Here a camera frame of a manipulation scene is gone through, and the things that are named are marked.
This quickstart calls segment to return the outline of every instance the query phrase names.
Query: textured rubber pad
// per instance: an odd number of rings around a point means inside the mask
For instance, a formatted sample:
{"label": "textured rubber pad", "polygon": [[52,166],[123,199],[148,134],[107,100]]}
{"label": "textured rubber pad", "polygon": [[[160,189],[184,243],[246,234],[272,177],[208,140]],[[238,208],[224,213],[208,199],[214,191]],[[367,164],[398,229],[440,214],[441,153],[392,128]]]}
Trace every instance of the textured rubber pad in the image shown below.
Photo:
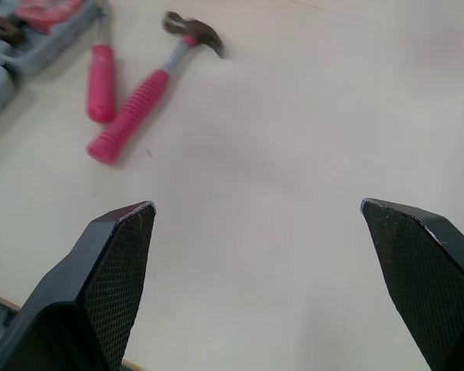
{"label": "textured rubber pad", "polygon": [[464,370],[464,236],[445,218],[362,205],[388,292],[433,371]]}

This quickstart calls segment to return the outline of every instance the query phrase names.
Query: hammer handle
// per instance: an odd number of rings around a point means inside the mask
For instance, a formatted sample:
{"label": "hammer handle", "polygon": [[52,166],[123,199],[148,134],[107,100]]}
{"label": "hammer handle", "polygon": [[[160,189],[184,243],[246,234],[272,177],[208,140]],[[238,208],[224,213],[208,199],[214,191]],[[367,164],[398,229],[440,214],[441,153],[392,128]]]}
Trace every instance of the hammer handle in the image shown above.
{"label": "hammer handle", "polygon": [[88,146],[88,154],[99,162],[113,164],[128,139],[160,101],[169,78],[166,71],[157,70],[139,85],[115,121]]}
{"label": "hammer handle", "polygon": [[87,115],[100,124],[115,116],[115,61],[109,45],[93,46],[87,87]]}

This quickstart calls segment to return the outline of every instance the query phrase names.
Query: black rubber pad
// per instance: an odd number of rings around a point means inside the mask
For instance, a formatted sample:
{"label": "black rubber pad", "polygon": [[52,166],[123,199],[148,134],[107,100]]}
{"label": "black rubber pad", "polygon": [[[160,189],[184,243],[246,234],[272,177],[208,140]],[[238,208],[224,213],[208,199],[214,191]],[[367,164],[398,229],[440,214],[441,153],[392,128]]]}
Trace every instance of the black rubber pad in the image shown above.
{"label": "black rubber pad", "polygon": [[145,283],[153,211],[118,227],[84,293],[84,310],[109,370],[119,370]]}
{"label": "black rubber pad", "polygon": [[445,218],[367,199],[388,292],[433,371],[464,369],[464,236]]}

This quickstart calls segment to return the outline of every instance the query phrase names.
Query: hammer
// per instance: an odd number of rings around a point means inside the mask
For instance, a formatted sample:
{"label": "hammer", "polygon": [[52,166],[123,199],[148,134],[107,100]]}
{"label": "hammer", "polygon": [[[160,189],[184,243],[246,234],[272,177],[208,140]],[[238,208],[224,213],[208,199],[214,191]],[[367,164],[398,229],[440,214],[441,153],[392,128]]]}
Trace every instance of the hammer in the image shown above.
{"label": "hammer", "polygon": [[183,38],[167,63],[139,85],[115,121],[88,146],[87,153],[99,162],[115,162],[128,139],[162,98],[172,72],[189,50],[199,44],[205,44],[223,58],[223,43],[220,37],[205,23],[195,19],[185,20],[177,13],[167,12],[163,27],[172,34],[182,35]]}

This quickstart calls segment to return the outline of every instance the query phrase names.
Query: screwdriver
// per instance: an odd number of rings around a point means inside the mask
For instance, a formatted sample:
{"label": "screwdriver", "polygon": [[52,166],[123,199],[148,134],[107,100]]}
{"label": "screwdriver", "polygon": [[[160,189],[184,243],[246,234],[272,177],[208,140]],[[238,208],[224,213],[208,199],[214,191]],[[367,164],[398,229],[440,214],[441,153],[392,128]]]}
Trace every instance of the screwdriver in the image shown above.
{"label": "screwdriver", "polygon": [[99,35],[93,46],[87,88],[87,115],[100,124],[115,116],[115,61],[111,48],[111,7],[97,0]]}

